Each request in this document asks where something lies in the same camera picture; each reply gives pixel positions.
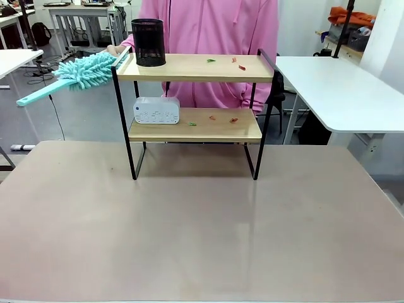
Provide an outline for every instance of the pink sweatshirt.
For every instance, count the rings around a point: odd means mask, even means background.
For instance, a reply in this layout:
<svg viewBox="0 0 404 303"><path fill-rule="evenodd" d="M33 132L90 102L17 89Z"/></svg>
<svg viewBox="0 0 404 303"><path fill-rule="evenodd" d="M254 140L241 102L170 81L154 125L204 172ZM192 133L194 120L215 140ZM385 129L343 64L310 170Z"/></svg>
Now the pink sweatshirt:
<svg viewBox="0 0 404 303"><path fill-rule="evenodd" d="M165 51L172 54L256 54L276 59L278 0L143 0L139 18L164 21ZM130 35L121 45L134 47ZM248 108L252 83L170 84L182 107ZM261 112L271 84L257 84L254 111Z"/></svg>

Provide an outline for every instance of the two-tier wooden shelf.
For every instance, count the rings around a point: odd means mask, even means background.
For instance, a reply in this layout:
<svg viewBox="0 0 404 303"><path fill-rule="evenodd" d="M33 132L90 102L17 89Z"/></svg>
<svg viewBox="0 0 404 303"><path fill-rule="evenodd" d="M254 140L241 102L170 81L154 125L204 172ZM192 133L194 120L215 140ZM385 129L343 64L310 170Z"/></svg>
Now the two-tier wooden shelf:
<svg viewBox="0 0 404 303"><path fill-rule="evenodd" d="M166 54L167 63L154 68L138 66L136 64L136 57L129 51L130 47L112 65L112 77L125 135L126 148L128 150L129 164L134 180L138 177L146 150L146 142L149 141L243 143L252 176L254 179L258 178L266 128L268 128L272 106L268 106L263 133L259 129L252 107L256 84L271 83L274 70L276 70L275 65L263 51L259 50L257 56ZM237 62L232 62L233 57L237 58ZM208 59L214 59L215 62L207 63ZM246 70L241 70L239 64L244 66ZM119 80L134 81L136 98L140 96L137 81L161 81L167 82L168 86L172 81L253 83L251 104L249 109L181 108L178 124L138 124L133 121L128 131ZM230 123L231 118L234 117L238 118L238 121ZM196 126L190 126L190 122L195 123ZM140 155L136 169L133 163L130 141L143 142L144 149ZM251 162L247 147L248 143L260 143L256 168L254 168Z"/></svg>

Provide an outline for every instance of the brown table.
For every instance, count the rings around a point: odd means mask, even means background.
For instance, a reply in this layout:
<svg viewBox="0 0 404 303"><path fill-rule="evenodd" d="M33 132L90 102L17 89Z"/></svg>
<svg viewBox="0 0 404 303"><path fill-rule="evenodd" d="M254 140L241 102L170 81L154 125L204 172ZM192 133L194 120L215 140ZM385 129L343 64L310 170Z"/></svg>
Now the brown table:
<svg viewBox="0 0 404 303"><path fill-rule="evenodd" d="M0 298L404 299L404 220L351 154L264 152L253 181L242 146L149 144L133 181L124 144L40 143L0 184Z"/></svg>

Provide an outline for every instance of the person's right hand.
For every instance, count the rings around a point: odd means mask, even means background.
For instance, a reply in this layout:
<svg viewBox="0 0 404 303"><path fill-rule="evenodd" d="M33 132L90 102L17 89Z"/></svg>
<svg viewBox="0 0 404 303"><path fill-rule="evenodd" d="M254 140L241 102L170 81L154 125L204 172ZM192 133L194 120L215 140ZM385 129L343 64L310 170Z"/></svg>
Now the person's right hand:
<svg viewBox="0 0 404 303"><path fill-rule="evenodd" d="M122 53L125 50L125 46L119 45L119 46L114 46L114 45L108 45L107 49L104 50L104 52L109 52L111 55L115 57L119 57L119 54Z"/></svg>

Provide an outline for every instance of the zipper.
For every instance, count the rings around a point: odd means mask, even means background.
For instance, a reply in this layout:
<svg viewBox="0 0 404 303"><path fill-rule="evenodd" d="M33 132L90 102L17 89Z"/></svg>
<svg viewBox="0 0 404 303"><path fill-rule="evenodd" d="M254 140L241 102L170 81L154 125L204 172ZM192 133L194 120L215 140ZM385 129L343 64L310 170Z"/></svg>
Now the zipper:
<svg viewBox="0 0 404 303"><path fill-rule="evenodd" d="M196 36L196 45L195 45L195 51L194 54L198 53L198 49L199 49L199 40L201 38L201 31L202 31L202 16L203 16L203 8L205 6L205 0L201 1L201 13L199 14L199 25L198 25L198 34ZM194 107L197 107L196 105L196 97L195 97L195 82L192 82L191 85L191 91L192 91L192 99L194 101Z"/></svg>

